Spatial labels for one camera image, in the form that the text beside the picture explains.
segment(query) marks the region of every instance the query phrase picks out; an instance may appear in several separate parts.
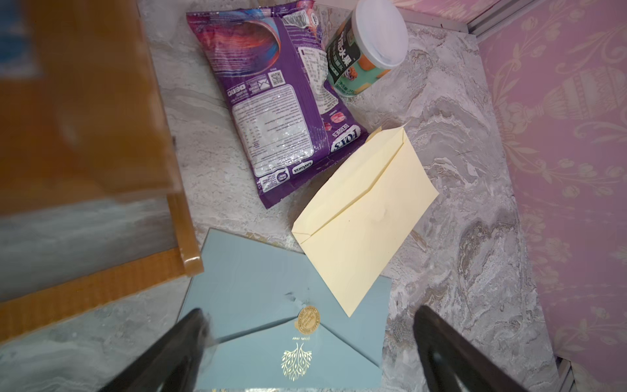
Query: light blue envelope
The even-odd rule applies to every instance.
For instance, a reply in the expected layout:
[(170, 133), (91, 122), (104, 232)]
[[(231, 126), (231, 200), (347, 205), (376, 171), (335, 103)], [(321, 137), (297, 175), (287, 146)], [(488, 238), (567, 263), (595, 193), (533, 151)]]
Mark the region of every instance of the light blue envelope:
[[(381, 385), (390, 279), (379, 277), (349, 318), (305, 255), (218, 230), (202, 255), (180, 318), (201, 308), (220, 343), (206, 350), (197, 389)], [(320, 326), (304, 335), (295, 321), (308, 305)]]

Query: purple snack bag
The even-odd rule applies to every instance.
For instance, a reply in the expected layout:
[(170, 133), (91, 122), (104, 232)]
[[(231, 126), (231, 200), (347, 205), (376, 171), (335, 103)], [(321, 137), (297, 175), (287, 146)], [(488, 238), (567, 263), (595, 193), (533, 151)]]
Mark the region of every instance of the purple snack bag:
[(266, 208), (368, 136), (327, 82), (312, 0), (187, 13), (221, 85)]

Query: white lid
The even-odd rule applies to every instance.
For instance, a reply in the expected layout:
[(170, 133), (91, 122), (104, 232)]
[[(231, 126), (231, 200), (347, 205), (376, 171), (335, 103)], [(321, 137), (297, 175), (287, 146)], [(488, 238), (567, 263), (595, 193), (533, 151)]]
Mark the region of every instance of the white lid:
[(353, 32), (359, 49), (378, 68), (400, 65), (409, 48), (403, 16), (389, 0), (359, 0), (353, 11)]

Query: gold seal sticker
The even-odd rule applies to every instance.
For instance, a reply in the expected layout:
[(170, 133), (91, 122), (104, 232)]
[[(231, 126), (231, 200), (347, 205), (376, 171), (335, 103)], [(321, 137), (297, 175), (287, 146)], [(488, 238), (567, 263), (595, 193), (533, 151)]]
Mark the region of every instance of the gold seal sticker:
[(313, 306), (308, 306), (300, 311), (298, 320), (296, 320), (296, 328), (300, 333), (309, 335), (313, 334), (320, 325), (320, 312)]

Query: gold foil emblem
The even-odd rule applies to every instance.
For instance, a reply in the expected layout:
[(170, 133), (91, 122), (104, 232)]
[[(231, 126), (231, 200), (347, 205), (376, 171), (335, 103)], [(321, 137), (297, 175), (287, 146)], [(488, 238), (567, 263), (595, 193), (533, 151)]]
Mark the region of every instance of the gold foil emblem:
[(320, 312), (313, 306), (308, 306), (300, 311), (298, 320), (296, 320), (296, 328), (300, 333), (309, 335), (313, 334), (320, 325)]
[(304, 376), (312, 362), (312, 352), (304, 351), (303, 344), (298, 345), (297, 342), (296, 349), (283, 352), (281, 362), (283, 375), (292, 381), (296, 381), (299, 377)]

